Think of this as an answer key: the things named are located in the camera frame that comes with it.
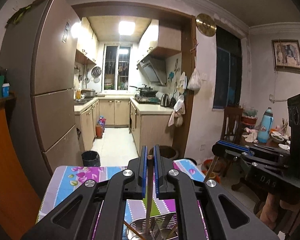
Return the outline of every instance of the thermos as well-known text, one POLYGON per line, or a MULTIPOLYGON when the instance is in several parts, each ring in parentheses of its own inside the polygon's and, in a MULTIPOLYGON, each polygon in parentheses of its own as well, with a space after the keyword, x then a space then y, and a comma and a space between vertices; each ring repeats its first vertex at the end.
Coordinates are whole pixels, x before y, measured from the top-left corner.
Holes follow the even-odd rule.
POLYGON ((273 113, 271 107, 265 111, 262 117, 262 121, 260 124, 260 129, 258 131, 257 140, 261 143, 266 143, 269 139, 269 131, 272 127, 273 123, 273 113))

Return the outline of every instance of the kitchen sink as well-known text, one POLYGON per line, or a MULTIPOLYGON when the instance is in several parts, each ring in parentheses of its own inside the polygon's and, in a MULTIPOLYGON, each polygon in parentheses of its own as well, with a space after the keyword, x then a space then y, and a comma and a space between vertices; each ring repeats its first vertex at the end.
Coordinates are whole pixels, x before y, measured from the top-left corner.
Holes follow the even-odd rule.
POLYGON ((74 101, 75 106, 83 106, 84 104, 88 103, 91 101, 93 98, 87 98, 87 99, 77 99, 74 101))

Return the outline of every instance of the framed painting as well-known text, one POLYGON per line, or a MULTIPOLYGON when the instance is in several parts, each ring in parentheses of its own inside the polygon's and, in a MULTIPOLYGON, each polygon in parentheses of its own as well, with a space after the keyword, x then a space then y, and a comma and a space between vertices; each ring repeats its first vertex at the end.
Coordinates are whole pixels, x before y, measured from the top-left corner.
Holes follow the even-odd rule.
POLYGON ((297 40, 273 40, 274 68, 300 73, 300 47, 297 40))

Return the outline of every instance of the metal screw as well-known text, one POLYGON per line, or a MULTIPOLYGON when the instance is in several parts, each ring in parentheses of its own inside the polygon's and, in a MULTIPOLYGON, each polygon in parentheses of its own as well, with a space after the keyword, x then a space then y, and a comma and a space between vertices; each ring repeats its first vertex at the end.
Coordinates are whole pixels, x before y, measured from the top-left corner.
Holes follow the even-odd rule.
POLYGON ((129 177, 129 176, 131 176, 132 175, 132 170, 124 170, 123 172, 122 172, 122 174, 124 175, 124 176, 126 176, 126 177, 129 177))
POLYGON ((217 183, 213 179, 207 180, 206 183, 207 183, 207 186, 209 186, 209 187, 215 187, 217 185, 217 183))
POLYGON ((169 171, 169 174, 170 174, 171 176, 177 176, 177 175, 179 174, 179 171, 178 171, 178 170, 175 170, 175 169, 172 169, 172 170, 169 171))
POLYGON ((86 187, 93 187, 94 185, 95 185, 95 181, 94 180, 92 180, 92 179, 88 179, 85 183, 84 183, 84 185, 86 186, 86 187))

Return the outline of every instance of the wooden stick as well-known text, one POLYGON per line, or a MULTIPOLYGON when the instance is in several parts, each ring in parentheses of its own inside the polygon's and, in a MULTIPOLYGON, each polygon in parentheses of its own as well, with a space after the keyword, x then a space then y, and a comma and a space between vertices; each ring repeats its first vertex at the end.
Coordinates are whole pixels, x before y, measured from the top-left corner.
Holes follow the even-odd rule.
POLYGON ((123 221, 123 223, 125 224, 125 226, 127 228, 129 228, 132 232, 134 232, 139 238, 141 238, 142 240, 146 240, 143 236, 141 236, 135 229, 133 229, 125 220, 123 221))
POLYGON ((147 157, 147 210, 146 210, 146 235, 149 234, 150 214, 152 207, 152 192, 153 192, 153 171, 154 162, 153 155, 147 157))
POLYGON ((203 182, 206 182, 207 180, 209 180, 210 175, 211 175, 211 173, 213 172, 214 166, 216 166, 216 163, 217 163, 217 161, 218 161, 218 158, 219 158, 218 156, 214 156, 214 157, 213 157, 213 160, 212 160, 212 162, 211 162, 211 164, 210 164, 209 170, 208 170, 208 172, 207 172, 207 174, 206 174, 206 177, 204 178, 204 181, 203 181, 203 182))
POLYGON ((173 234, 174 231, 176 231, 177 227, 178 227, 178 223, 176 223, 176 224, 174 225, 174 227, 172 228, 171 232, 168 234, 168 236, 167 236, 166 239, 169 239, 169 238, 172 237, 172 234, 173 234))

